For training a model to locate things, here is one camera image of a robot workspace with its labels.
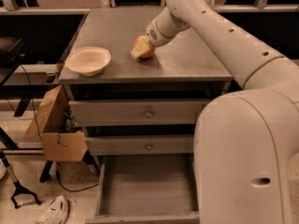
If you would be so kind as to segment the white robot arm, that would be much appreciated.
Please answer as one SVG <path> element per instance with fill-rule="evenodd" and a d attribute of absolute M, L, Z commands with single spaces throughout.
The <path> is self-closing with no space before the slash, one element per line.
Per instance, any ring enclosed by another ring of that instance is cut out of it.
<path fill-rule="evenodd" d="M 299 150 L 296 63 L 212 8 L 165 0 L 134 58 L 193 28 L 240 86 L 210 102 L 194 134 L 200 224 L 292 224 L 288 171 Z"/>

